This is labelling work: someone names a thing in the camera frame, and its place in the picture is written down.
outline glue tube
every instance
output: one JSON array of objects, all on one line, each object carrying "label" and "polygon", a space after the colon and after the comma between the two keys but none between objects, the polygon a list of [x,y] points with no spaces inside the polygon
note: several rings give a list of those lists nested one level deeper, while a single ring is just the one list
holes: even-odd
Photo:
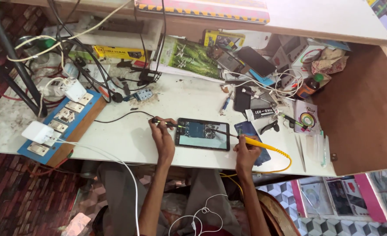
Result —
[{"label": "glue tube", "polygon": [[277,108],[256,108],[245,110],[245,112],[248,121],[254,121],[266,116],[279,114],[279,110]]}]

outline white cable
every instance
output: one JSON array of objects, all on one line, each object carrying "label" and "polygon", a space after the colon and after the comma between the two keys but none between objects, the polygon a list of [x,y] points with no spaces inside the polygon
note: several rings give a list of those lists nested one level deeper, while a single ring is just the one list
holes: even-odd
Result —
[{"label": "white cable", "polygon": [[46,88],[48,88],[48,85],[50,85],[52,83],[52,81],[56,80],[56,79],[61,79],[62,81],[67,81],[67,79],[65,78],[62,78],[62,77],[55,77],[53,79],[51,79],[46,85],[45,87],[42,89],[41,93],[40,93],[40,101],[39,101],[39,113],[38,113],[38,118],[40,117],[40,114],[42,112],[42,99],[43,99],[43,94],[44,94],[44,91]]},{"label": "white cable", "polygon": [[[82,33],[80,33],[80,34],[77,34],[77,35],[74,35],[74,36],[70,37],[69,40],[72,40],[72,39],[74,39],[74,38],[76,38],[76,37],[78,37],[78,36],[84,35],[84,34],[90,32],[90,31],[92,31],[92,30],[98,28],[101,24],[103,24],[103,22],[105,22],[109,17],[111,17],[113,14],[115,14],[117,11],[119,11],[121,8],[123,8],[125,5],[126,5],[126,3],[123,4],[123,5],[121,5],[120,7],[116,8],[113,12],[111,12],[109,15],[107,15],[107,17],[105,17],[101,22],[99,22],[98,24],[96,24],[96,25],[93,26],[92,28],[90,28],[90,29],[88,29],[88,30],[86,30],[86,31],[84,31],[84,32],[82,32]],[[21,44],[19,44],[18,46],[16,46],[14,49],[19,49],[19,48],[21,48],[23,45],[25,45],[25,44],[27,44],[27,43],[29,43],[29,42],[32,42],[33,40],[37,40],[37,39],[41,39],[41,38],[50,38],[50,39],[53,39],[53,40],[57,41],[55,38],[53,38],[53,37],[51,37],[51,36],[49,36],[49,35],[39,35],[39,36],[33,37],[33,38],[29,39],[29,40],[26,40],[26,41],[22,42]],[[37,53],[37,54],[35,54],[35,55],[33,55],[33,56],[29,56],[29,57],[24,58],[24,59],[17,59],[17,60],[15,60],[15,59],[9,58],[8,56],[7,56],[7,59],[9,59],[10,61],[26,61],[26,60],[32,59],[32,58],[34,58],[34,57],[36,57],[36,56],[40,56],[40,55],[42,55],[42,54],[44,54],[44,53],[46,53],[46,52],[49,52],[49,51],[51,51],[52,49],[56,48],[57,46],[61,46],[61,42],[58,42],[58,43],[54,44],[52,47],[48,48],[48,49],[45,50],[45,51],[39,52],[39,53]]]},{"label": "white cable", "polygon": [[[172,229],[172,227],[173,227],[173,225],[176,223],[176,221],[178,221],[178,220],[180,220],[180,219],[182,219],[182,218],[184,218],[184,217],[189,217],[189,216],[190,216],[190,217],[193,217],[193,220],[192,220],[192,228],[195,230],[195,234],[194,234],[194,235],[196,235],[195,218],[197,218],[198,221],[199,221],[199,223],[201,223],[201,232],[199,232],[198,236],[201,236],[202,233],[209,233],[209,232],[218,232],[218,231],[220,231],[220,230],[222,229],[222,226],[224,225],[221,216],[218,215],[218,214],[215,213],[215,212],[212,212],[212,211],[211,211],[209,208],[207,208],[207,206],[206,206],[207,203],[208,203],[208,200],[209,200],[210,198],[215,197],[215,196],[218,196],[218,195],[227,196],[226,194],[216,194],[216,195],[214,195],[214,196],[211,196],[211,197],[209,197],[209,198],[206,200],[205,206],[202,207],[201,209],[197,210],[196,213],[195,213],[194,215],[185,215],[185,216],[182,216],[182,217],[178,218],[177,220],[175,220],[175,222],[173,222],[172,225],[171,225],[170,228],[169,228],[169,236],[170,236],[170,230]],[[204,231],[204,232],[202,232],[202,228],[203,228],[202,221],[201,221],[201,219],[199,219],[199,218],[196,216],[196,214],[197,214],[199,211],[201,211],[201,212],[204,213],[204,214],[206,214],[206,213],[208,213],[208,212],[211,212],[211,213],[213,213],[213,214],[216,214],[216,215],[217,215],[218,217],[220,217],[220,219],[221,219],[221,227],[220,227],[218,230],[216,230],[216,231]]]},{"label": "white cable", "polygon": [[[297,71],[299,74],[300,74],[300,78],[301,78],[301,80],[300,80],[300,78],[297,78],[295,75],[292,75],[292,74],[290,74],[290,73],[285,73],[285,72],[287,72],[287,71],[290,71],[290,70],[293,70],[293,71]],[[246,78],[249,78],[250,80],[248,80],[248,81],[246,81],[246,82],[244,82],[244,83],[241,83],[241,84],[238,84],[238,85],[233,85],[233,87],[239,87],[239,86],[242,86],[243,84],[245,84],[245,83],[248,83],[248,82],[253,82],[253,83],[255,83],[256,85],[258,85],[259,87],[261,87],[261,88],[263,88],[263,89],[266,89],[266,90],[269,90],[269,91],[275,91],[275,93],[276,93],[276,95],[278,95],[279,97],[283,97],[283,98],[290,98],[290,97],[292,97],[292,96],[294,96],[295,94],[296,94],[296,92],[298,91],[298,89],[300,89],[301,88],[301,86],[302,86],[302,84],[304,83],[304,79],[303,79],[303,76],[302,76],[302,74],[301,74],[301,72],[299,71],[299,70],[297,70],[297,69],[286,69],[284,72],[282,72],[282,73],[276,73],[276,75],[290,75],[290,76],[292,76],[294,79],[295,79],[295,81],[297,82],[297,88],[295,89],[295,90],[290,90],[290,91],[281,91],[281,90],[279,90],[279,89],[277,89],[276,88],[276,85],[277,85],[277,83],[279,82],[279,80],[280,80],[280,77],[278,77],[277,79],[276,79],[276,82],[275,82],[275,88],[271,88],[271,87],[269,87],[268,85],[265,85],[265,84],[263,84],[263,83],[260,83],[259,81],[257,81],[257,80],[255,80],[254,78],[252,78],[252,77],[250,77],[250,76],[247,76],[247,75],[244,75],[244,74],[240,74],[240,73],[236,73],[236,72],[231,72],[231,71],[224,71],[224,73],[230,73],[230,74],[238,74],[238,75],[241,75],[241,76],[243,76],[243,77],[246,77]],[[289,95],[289,96],[284,96],[284,95],[280,95],[279,93],[285,93],[285,94],[288,94],[288,93],[291,93],[291,92],[294,92],[293,94],[291,94],[291,95]]]},{"label": "white cable", "polygon": [[[58,140],[60,140],[60,141],[57,141],[58,143],[68,143],[68,144],[73,144],[73,145],[75,145],[75,146],[80,146],[80,147],[82,147],[82,148],[87,148],[87,149],[89,149],[89,150],[92,150],[93,152],[99,153],[99,154],[103,155],[104,157],[106,157],[106,158],[112,160],[111,158],[107,157],[105,154],[103,154],[103,153],[101,153],[101,152],[98,152],[98,151],[96,151],[96,150],[90,148],[89,146],[91,146],[91,145],[88,145],[88,144],[81,144],[81,143],[78,143],[78,142],[67,142],[67,141],[64,141],[64,140],[62,140],[62,139],[58,139]],[[97,148],[97,149],[99,149],[99,150],[101,150],[101,151],[103,151],[103,152],[105,152],[105,153],[107,153],[107,154],[113,156],[113,157],[116,158],[117,160],[119,160],[119,158],[117,158],[116,156],[114,156],[114,155],[112,155],[112,154],[110,154],[110,153],[108,153],[108,152],[106,152],[106,151],[104,151],[104,150],[102,150],[102,149],[100,149],[100,148],[98,148],[98,147],[95,147],[95,146],[91,146],[91,147]],[[137,235],[140,236],[140,228],[139,228],[139,225],[138,225],[138,187],[137,187],[137,182],[136,182],[136,180],[135,180],[134,174],[133,174],[132,171],[129,169],[129,167],[128,167],[127,164],[125,164],[125,163],[124,163],[123,161],[121,161],[121,160],[115,161],[115,162],[123,164],[123,165],[128,169],[129,173],[130,173],[131,176],[132,176],[132,179],[134,180],[134,185],[135,185],[135,223],[136,223],[136,226],[137,226]]]}]

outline metal bracket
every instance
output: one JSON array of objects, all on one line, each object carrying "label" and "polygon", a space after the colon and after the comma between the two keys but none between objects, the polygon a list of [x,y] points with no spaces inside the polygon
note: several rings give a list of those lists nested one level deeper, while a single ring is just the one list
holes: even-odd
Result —
[{"label": "metal bracket", "polygon": [[337,161],[337,154],[336,153],[330,154],[330,161]]}]

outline bottle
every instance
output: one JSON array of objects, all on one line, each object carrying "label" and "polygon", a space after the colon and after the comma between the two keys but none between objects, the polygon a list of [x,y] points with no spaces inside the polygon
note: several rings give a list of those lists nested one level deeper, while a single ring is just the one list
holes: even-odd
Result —
[{"label": "bottle", "polygon": [[308,98],[311,94],[320,88],[320,81],[322,80],[322,74],[315,74],[313,78],[306,79],[305,83],[302,84],[301,88],[298,89],[295,95],[303,99]]}]

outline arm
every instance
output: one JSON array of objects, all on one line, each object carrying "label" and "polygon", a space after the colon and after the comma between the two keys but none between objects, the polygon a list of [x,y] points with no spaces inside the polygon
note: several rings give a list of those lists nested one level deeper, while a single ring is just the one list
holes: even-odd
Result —
[{"label": "arm", "polygon": [[240,135],[239,144],[234,147],[237,152],[236,172],[243,188],[243,199],[246,213],[249,219],[250,233],[252,236],[270,236],[268,224],[260,208],[258,195],[252,179],[252,168],[259,157],[261,149],[246,144],[244,135]]},{"label": "arm", "polygon": [[[161,119],[160,121],[167,121],[177,124],[173,119]],[[152,136],[156,143],[159,158],[157,161],[156,171],[151,181],[150,188],[142,205],[138,224],[140,234],[145,236],[155,236],[157,233],[157,223],[159,221],[160,206],[162,204],[163,191],[165,188],[167,173],[175,155],[175,144],[172,137],[167,131],[167,126],[164,122],[158,125],[149,121]]]}]

